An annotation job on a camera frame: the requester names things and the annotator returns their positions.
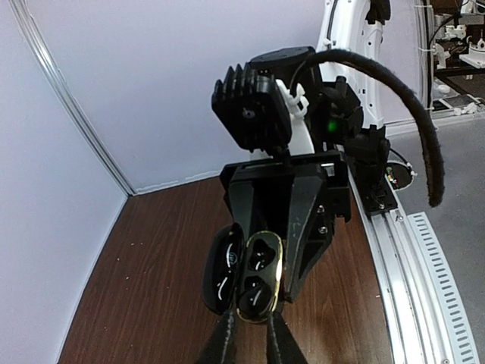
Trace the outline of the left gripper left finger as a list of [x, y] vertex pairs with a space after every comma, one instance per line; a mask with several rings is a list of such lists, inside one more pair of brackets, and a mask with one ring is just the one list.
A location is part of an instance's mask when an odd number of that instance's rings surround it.
[[196, 364], [232, 364], [236, 362], [236, 317], [227, 310], [215, 326]]

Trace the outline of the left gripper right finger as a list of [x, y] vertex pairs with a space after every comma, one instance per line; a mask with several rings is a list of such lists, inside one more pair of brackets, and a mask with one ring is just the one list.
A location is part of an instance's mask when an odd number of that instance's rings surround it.
[[270, 364], [308, 363], [279, 312], [268, 317], [266, 357]]

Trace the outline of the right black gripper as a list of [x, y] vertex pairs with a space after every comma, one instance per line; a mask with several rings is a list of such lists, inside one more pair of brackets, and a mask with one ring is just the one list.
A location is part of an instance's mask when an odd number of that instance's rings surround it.
[[333, 233], [334, 220], [352, 217], [349, 172], [336, 150], [297, 155], [289, 165], [272, 159], [224, 166], [224, 201], [246, 242], [255, 232], [286, 235], [283, 297], [293, 303], [308, 269], [304, 251], [322, 226]]

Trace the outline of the black earbud charging case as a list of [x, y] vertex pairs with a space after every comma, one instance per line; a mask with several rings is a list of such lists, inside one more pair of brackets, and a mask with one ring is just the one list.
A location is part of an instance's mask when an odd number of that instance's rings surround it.
[[272, 231], [243, 236], [234, 223], [212, 241], [202, 278], [202, 299], [223, 315], [235, 309], [246, 322], [260, 324], [277, 308], [283, 276], [283, 240]]

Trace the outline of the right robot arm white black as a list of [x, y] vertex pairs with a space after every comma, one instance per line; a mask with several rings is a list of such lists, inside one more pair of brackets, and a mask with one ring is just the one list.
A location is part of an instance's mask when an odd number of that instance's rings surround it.
[[329, 1], [316, 46], [257, 55], [216, 82], [214, 113], [251, 160], [220, 179], [232, 223], [205, 292], [255, 313], [292, 302], [357, 199], [366, 216], [396, 200], [375, 60], [387, 1]]

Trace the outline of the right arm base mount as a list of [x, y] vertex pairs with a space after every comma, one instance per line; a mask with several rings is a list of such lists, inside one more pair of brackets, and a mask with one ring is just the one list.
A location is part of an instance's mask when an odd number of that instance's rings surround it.
[[351, 157], [351, 172], [368, 217], [397, 208], [396, 198], [386, 181], [386, 159]]

